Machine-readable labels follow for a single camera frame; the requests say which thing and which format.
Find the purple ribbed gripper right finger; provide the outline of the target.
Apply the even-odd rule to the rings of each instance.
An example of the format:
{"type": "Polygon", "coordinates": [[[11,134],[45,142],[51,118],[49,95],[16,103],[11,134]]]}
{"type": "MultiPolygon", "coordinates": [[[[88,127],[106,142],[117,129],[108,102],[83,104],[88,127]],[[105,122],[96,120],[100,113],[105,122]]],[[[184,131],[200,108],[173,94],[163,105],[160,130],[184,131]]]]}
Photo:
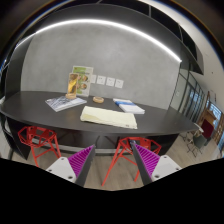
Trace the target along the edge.
{"type": "Polygon", "coordinates": [[[132,143],[132,148],[144,185],[181,170],[181,167],[168,155],[159,156],[136,143],[132,143]]]}

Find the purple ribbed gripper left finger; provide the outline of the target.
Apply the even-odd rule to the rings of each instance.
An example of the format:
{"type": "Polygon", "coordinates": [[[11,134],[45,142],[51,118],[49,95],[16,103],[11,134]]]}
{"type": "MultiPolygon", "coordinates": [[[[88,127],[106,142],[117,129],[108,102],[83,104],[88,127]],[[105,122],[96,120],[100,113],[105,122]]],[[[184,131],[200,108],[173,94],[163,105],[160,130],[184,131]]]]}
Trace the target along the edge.
{"type": "Polygon", "coordinates": [[[91,145],[72,156],[60,157],[47,171],[83,187],[95,156],[95,146],[91,145]]]}

